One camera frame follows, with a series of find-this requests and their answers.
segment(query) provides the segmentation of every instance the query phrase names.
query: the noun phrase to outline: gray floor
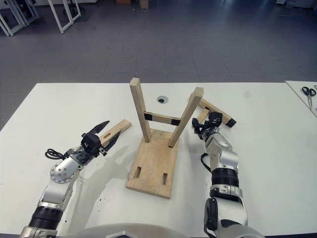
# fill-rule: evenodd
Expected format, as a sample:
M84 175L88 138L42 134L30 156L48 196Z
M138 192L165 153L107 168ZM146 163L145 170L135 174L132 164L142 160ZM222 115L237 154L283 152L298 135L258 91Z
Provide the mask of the gray floor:
M38 82L317 81L311 10L274 0L83 6L84 16L63 35L47 6L14 37L0 33L0 129Z

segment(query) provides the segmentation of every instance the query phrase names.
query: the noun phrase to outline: wooden stool leg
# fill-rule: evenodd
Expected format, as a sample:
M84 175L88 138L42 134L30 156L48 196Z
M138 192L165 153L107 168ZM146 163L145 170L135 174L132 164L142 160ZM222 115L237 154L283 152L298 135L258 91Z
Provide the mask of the wooden stool leg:
M146 112L145 109L145 103L143 99L141 84L139 78L133 78L130 82L130 89L133 97L133 101L135 104L135 108L137 110L138 118L140 121L142 133L144 136L144 140L146 142L149 142L151 140L151 130L150 125L147 120L144 118L144 112Z
M180 123L178 127L173 132L170 140L169 140L169 147L173 147L175 143L177 142L180 134L184 130L187 122L189 121L190 117L192 116L194 110L196 109L198 103L200 102L201 98L203 97L204 89L197 87L195 91L192 93L192 95L189 98L187 107L185 108L182 117L180 118Z
M200 124L202 124L204 122L204 119L208 116L209 112L210 112L210 110L204 108L202 113L199 114L199 116L197 117L197 120Z

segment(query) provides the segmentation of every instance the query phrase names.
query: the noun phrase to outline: white table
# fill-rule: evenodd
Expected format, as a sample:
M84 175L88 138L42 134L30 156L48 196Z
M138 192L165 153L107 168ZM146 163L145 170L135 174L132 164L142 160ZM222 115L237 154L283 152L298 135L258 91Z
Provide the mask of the white table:
M310 110L307 96L302 92L302 87L306 86L308 88L312 88L315 91L317 91L317 89L314 87L314 85L317 85L317 81L316 82L286 81L286 83L296 93L296 95L303 101L303 103L305 103L308 110ZM317 117L317 95L312 97L312 102L313 102L313 110L311 112Z
M196 86L237 120L221 131L240 158L249 225L265 236L317 232L316 117L285 83L143 84L147 110L178 117ZM169 102L157 103L160 95ZM151 223L206 236L211 175L199 160L204 146L190 124L180 137L171 199L128 190L142 137L129 86L84 83L37 84L0 132L0 233L19 234L28 225L55 163L44 157L45 150L65 152L106 119L108 128L122 119L132 127L105 158L99 156L82 171L59 234L110 223ZM151 127L173 130L155 122Z

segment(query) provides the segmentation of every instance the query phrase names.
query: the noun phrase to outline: robotic hand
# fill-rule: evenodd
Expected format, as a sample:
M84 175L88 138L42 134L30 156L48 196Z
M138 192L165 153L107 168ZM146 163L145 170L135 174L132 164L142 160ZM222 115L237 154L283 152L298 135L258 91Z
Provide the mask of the robotic hand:
M82 134L81 145L69 149L64 155L49 149L45 155L50 159L63 159L51 169L51 179L45 188L29 226L24 227L20 238L54 238L57 226L73 192L73 184L81 170L99 153L103 156L116 143L118 132L107 145L102 146L99 133L109 121L96 125Z
M219 133L218 127L222 122L222 114L212 112L209 120L199 124L193 118L194 132L205 142L206 152L203 157L210 157L212 173L210 198L205 204L204 232L211 238L242 238L263 236L248 227L248 217L239 188L238 155L232 151L232 146Z

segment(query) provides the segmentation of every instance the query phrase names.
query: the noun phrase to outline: white table leg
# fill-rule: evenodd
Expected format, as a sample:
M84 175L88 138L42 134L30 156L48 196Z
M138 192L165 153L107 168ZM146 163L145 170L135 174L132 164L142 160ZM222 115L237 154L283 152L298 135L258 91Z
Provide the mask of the white table leg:
M53 5L53 3L52 3L52 0L48 0L48 1L49 1L51 10L52 10L52 12L53 12L53 15L54 15L54 17L55 17L56 23L57 23L57 25L58 25L59 31L61 32L61 34L63 34L64 31L63 31L63 28L62 28L62 26L61 26L61 24L60 24L59 18L58 18L57 14L56 14L54 5Z
M13 14L13 16L15 17L16 21L17 21L17 25L13 28L10 28L7 23L5 22L4 18L1 16L0 14L0 20L3 24L3 26L6 28L7 32L9 33L10 36L13 36L15 32L17 32L18 30L22 29L23 27L26 27L26 24L24 23L20 13L18 12L18 10L15 8L15 6L12 4L12 2L10 0L7 0L8 6Z
M27 25L30 25L30 23L38 18L39 15L37 13L37 11L35 10L35 7L33 5L33 3L30 1L30 0L25 0L25 4L27 5L27 7L29 8L31 14L32 14L32 17L30 18L26 18L26 16L24 15L24 12L22 11L20 5L17 3L16 0L11 0L12 3L15 5L15 8L19 11L21 17L23 18L23 21L27 24Z
M79 18L79 17L81 16L81 13L80 13L80 10L79 10L79 6L78 6L78 3L77 3L77 0L75 0L75 4L76 4L76 7L77 7L78 14L77 14L74 18L71 16L71 13L70 13L70 10L69 10L69 6L68 6L68 4L67 4L67 0L62 0L62 1L63 1L63 4L64 4L64 7L65 7L65 11L66 11L67 17L68 17L68 20L69 20L69 22L68 22L66 25L64 25L64 26L61 26L61 24L60 24L60 21L59 21L59 18L58 18L58 16L57 16L57 14L56 14L54 5L53 5L53 3L52 3L52 0L48 0L48 1L49 1L50 6L51 6L51 9L52 9L53 15L54 15L54 17L55 17L56 23L57 23L57 25L58 25L58 28L59 28L61 34L63 34L64 31L65 31L68 27L70 27L71 25L73 25L73 24L74 24L74 21L77 20L77 18Z
M5 33L6 36L10 36L10 34L8 33L6 27L3 25L2 20L3 20L3 17L2 17L1 14L0 14L0 27L1 27L1 29L4 31L4 33Z

